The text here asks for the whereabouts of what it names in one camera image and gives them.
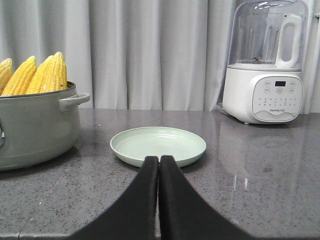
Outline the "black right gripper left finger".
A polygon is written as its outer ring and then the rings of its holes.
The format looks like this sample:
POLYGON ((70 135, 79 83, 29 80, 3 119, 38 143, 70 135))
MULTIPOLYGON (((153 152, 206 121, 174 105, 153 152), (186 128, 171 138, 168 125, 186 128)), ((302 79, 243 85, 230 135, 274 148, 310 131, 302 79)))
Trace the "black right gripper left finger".
POLYGON ((136 177, 112 206, 66 239, 153 240, 158 166, 156 156, 147 156, 136 177))

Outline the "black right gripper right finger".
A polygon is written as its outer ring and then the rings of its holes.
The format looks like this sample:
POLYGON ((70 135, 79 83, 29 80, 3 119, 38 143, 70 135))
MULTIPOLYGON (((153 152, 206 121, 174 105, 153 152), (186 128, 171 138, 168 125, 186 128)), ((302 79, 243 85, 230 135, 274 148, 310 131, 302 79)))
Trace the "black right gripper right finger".
POLYGON ((162 240, 252 239, 201 198, 169 155, 160 160, 159 220, 162 240))

